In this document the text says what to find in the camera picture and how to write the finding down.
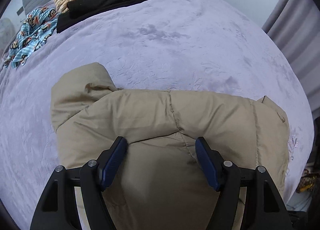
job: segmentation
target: silver bolt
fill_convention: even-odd
[[[97,164],[97,161],[96,161],[96,160],[91,160],[91,161],[88,162],[88,166],[89,166],[89,167],[93,167],[93,166],[95,166],[96,164]]]
[[[258,171],[260,171],[261,173],[264,173],[264,172],[266,172],[266,168],[263,166],[259,166]]]
[[[232,162],[231,161],[224,161],[223,165],[226,167],[231,167],[232,166]]]
[[[57,166],[56,168],[55,168],[55,171],[56,172],[60,172],[60,171],[62,171],[63,170],[63,166],[62,165],[59,165],[59,166]]]

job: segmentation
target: curtain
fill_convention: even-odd
[[[279,0],[262,29],[287,58],[320,116],[320,11],[313,0]]]

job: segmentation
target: beige puffer jacket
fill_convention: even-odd
[[[284,189],[289,125],[268,97],[118,90],[106,69],[92,63],[53,86],[51,114],[67,169],[96,159],[117,136],[127,139],[127,155],[103,193],[118,230],[206,229],[219,194],[197,162],[199,136],[239,167],[265,166],[281,194]],[[76,195],[86,220],[79,190]],[[234,229],[240,228],[244,201],[242,189]]]

